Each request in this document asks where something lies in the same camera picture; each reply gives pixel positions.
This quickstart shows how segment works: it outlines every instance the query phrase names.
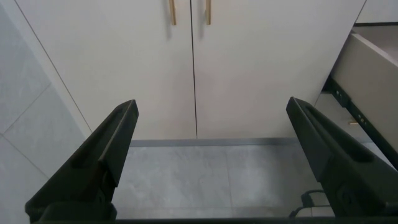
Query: floor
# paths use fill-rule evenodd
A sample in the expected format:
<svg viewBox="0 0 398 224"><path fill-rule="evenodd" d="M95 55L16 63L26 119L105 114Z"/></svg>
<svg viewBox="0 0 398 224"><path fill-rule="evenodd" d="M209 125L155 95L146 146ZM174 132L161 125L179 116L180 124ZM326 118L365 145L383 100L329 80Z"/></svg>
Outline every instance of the floor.
<svg viewBox="0 0 398 224"><path fill-rule="evenodd" d="M118 218L287 217L322 189L299 144L131 147Z"/></svg>

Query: gold handle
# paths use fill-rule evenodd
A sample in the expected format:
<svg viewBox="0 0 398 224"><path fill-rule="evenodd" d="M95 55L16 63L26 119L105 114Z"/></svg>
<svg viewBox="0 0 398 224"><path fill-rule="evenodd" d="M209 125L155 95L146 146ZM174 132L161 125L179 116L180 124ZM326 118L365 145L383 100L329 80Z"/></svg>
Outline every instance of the gold handle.
<svg viewBox="0 0 398 224"><path fill-rule="evenodd" d="M177 19L175 18L175 5L174 0L169 0L170 14L172 15L172 25L177 25Z"/></svg>
<svg viewBox="0 0 398 224"><path fill-rule="evenodd" d="M211 0L206 0L206 21L207 25L211 24Z"/></svg>

